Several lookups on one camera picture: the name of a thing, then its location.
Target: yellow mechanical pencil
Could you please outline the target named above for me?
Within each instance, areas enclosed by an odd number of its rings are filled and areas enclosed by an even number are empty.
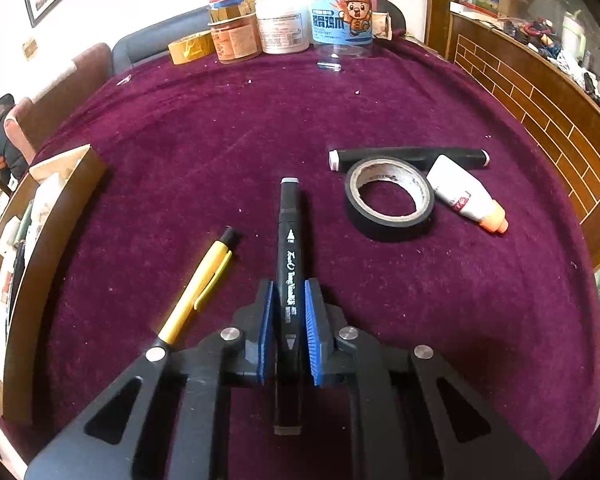
[[[198,309],[202,300],[218,282],[231,259],[235,239],[235,230],[228,227],[222,237],[214,242],[205,257],[202,258],[189,285],[158,334],[162,341],[169,345],[174,343],[191,311]]]

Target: pencil clip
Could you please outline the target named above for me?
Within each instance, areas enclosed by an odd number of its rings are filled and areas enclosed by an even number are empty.
[[[206,284],[205,289],[200,293],[200,295],[198,296],[196,301],[193,302],[193,310],[198,309],[198,305],[200,304],[200,302],[203,301],[205,299],[206,295],[211,291],[211,289],[214,288],[214,285],[220,279],[220,276],[222,275],[224,268],[228,265],[229,260],[231,259],[231,255],[232,255],[231,251],[229,251],[227,254],[225,254],[224,259],[222,260],[222,263],[218,267],[218,270],[216,270],[216,273],[213,275],[213,277],[211,278],[209,283]]]

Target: wooden shelf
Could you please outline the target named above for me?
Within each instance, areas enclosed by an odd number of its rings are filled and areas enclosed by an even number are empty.
[[[600,108],[552,63],[501,31],[452,13],[448,61],[529,132],[563,181],[600,267]]]
[[[22,218],[40,183],[55,172],[66,179],[62,193],[40,231],[16,295],[6,341],[4,380],[0,380],[0,416],[7,420],[31,422],[34,361],[46,299],[64,248],[105,168],[89,145],[33,166],[0,221],[1,237],[13,216]]]

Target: orange bottle cap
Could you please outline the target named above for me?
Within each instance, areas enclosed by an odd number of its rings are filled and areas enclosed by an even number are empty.
[[[504,209],[495,200],[493,201],[493,211],[478,222],[478,225],[490,233],[503,233],[509,227],[509,222],[505,219]]]

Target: cartoon label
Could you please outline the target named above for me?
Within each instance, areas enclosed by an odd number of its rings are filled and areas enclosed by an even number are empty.
[[[333,44],[373,41],[371,0],[312,0],[314,40]]]

